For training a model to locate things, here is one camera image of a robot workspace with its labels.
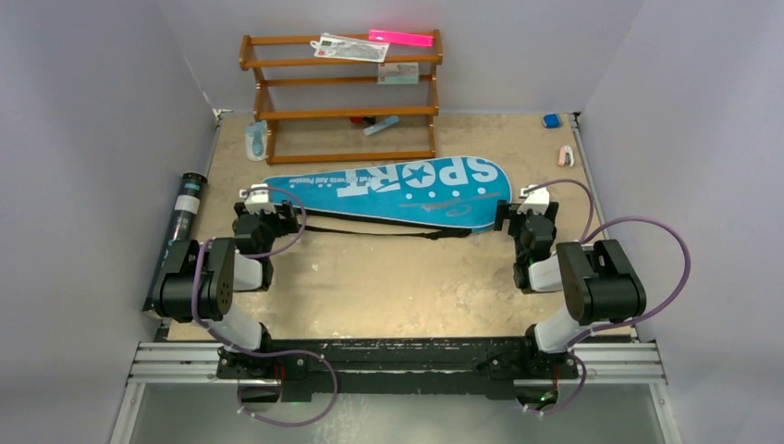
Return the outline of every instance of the black cylinder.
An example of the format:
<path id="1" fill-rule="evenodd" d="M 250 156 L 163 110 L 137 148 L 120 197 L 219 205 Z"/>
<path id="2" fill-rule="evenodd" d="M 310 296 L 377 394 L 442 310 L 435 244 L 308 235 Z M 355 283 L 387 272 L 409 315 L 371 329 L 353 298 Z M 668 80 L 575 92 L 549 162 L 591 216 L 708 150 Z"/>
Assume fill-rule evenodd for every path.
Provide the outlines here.
<path id="1" fill-rule="evenodd" d="M 193 230 L 193 225 L 196 223 L 196 215 L 199 214 L 199 206 L 202 203 L 204 191 L 207 188 L 207 178 L 199 173 L 185 173 L 179 182 L 179 193 L 177 200 L 174 204 L 174 210 L 169 218 L 169 225 L 166 229 L 164 244 L 161 247 L 161 253 L 158 254 L 158 261 L 155 264 L 153 272 L 153 282 L 150 285 L 150 290 L 147 294 L 147 299 L 144 301 L 143 312 L 154 315 L 152 295 L 155 281 L 158 279 L 158 273 L 164 265 L 166 256 L 168 255 L 169 245 L 173 241 L 181 241 L 190 239 L 190 234 Z"/>

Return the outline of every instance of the blue cube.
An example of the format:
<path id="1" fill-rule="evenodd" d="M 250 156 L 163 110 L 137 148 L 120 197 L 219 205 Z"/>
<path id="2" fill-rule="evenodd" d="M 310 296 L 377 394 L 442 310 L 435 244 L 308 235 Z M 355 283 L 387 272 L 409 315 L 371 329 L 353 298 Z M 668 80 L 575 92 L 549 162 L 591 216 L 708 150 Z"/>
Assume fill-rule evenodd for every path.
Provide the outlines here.
<path id="1" fill-rule="evenodd" d="M 545 125 L 545 128 L 558 128 L 561 126 L 561 117 L 558 114 L 548 114 L 542 117 L 542 125 Z"/>

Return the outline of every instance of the beige table surface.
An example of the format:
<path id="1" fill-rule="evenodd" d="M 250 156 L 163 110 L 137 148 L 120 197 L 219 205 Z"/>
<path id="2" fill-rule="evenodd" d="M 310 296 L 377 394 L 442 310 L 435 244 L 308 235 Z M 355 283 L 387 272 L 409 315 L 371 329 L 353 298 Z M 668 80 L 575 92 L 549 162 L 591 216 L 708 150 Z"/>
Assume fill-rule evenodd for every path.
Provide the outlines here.
<path id="1" fill-rule="evenodd" d="M 240 188 L 276 175 L 303 174 L 386 162 L 268 166 L 245 155 L 244 127 L 251 117 L 224 118 L 196 239 L 232 236 L 232 205 Z M 514 193 L 531 183 L 572 178 L 587 182 L 577 150 L 575 166 L 556 165 L 557 151 L 576 147 L 569 125 L 544 129 L 539 116 L 441 116 L 438 155 L 475 155 L 496 162 Z M 409 150 L 427 146 L 423 122 L 403 120 L 365 137 L 348 120 L 284 122 L 277 151 L 297 153 Z M 588 215 L 584 192 L 569 184 L 550 187 L 561 203 L 557 240 L 580 237 Z M 313 225 L 376 232 L 420 232 L 333 219 Z M 282 246 L 286 239 L 276 241 Z M 547 319 L 562 293 L 522 294 L 512 283 L 514 246 L 505 231 L 464 239 L 375 238 L 306 232 L 273 257 L 267 292 L 235 293 L 235 303 L 264 322 L 273 338 L 380 338 L 520 335 Z M 173 323 L 170 340 L 209 339 L 200 328 Z"/>

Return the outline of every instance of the pink box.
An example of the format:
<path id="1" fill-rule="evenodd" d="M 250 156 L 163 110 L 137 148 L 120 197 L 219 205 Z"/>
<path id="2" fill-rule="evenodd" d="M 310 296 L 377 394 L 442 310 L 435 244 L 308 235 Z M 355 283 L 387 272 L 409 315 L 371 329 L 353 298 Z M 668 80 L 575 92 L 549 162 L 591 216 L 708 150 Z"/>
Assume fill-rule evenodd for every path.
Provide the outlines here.
<path id="1" fill-rule="evenodd" d="M 411 46 L 433 46 L 432 35 L 407 34 L 405 32 L 370 30 L 368 40 L 371 42 L 408 44 Z"/>

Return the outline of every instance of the wooden shelf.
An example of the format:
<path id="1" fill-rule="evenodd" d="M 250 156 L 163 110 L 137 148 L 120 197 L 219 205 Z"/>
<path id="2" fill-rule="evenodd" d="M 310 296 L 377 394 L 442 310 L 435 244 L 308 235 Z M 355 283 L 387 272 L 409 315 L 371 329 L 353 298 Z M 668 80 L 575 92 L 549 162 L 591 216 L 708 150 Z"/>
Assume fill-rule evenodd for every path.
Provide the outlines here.
<path id="1" fill-rule="evenodd" d="M 389 106 L 376 108 L 341 108 L 341 109 L 321 109 L 305 111 L 276 111 L 272 102 L 272 97 L 268 91 L 270 87 L 278 86 L 313 86 L 313 85 L 346 85 L 376 83 L 376 77 L 323 77 L 311 79 L 277 79 L 267 80 L 264 78 L 262 68 L 281 68 L 281 67 L 319 67 L 331 65 L 359 65 L 372 62 L 361 62 L 356 60 L 344 60 L 337 58 L 321 58 L 311 56 L 307 58 L 286 58 L 286 59 L 267 59 L 262 60 L 256 56 L 255 46 L 280 45 L 280 44 L 310 44 L 311 41 L 318 41 L 320 35 L 290 35 L 272 37 L 251 37 L 246 35 L 242 38 L 239 49 L 239 67 L 243 71 L 251 69 L 256 79 L 255 102 L 253 105 L 253 115 L 256 120 L 266 120 L 269 133 L 267 137 L 267 163 L 290 164 L 307 162 L 346 162 L 352 160 L 400 160 L 400 159 L 422 159 L 435 157 L 435 129 L 434 116 L 438 115 L 438 90 L 436 84 L 437 66 L 444 59 L 444 51 L 441 45 L 441 33 L 439 30 L 418 32 L 420 34 L 433 36 L 434 51 L 429 54 L 420 55 L 388 55 L 385 63 L 427 63 L 430 65 L 430 74 L 420 76 L 420 81 L 429 82 L 428 103 L 427 105 L 414 106 Z M 367 34 L 342 34 L 353 39 L 368 40 Z M 387 152 L 387 153 L 364 153 L 364 154 L 315 154 L 315 155 L 275 155 L 275 142 L 277 132 L 277 121 L 285 119 L 305 119 L 305 118 L 325 118 L 325 117 L 354 117 L 354 116 L 426 116 L 428 141 L 430 151 L 420 152 Z"/>

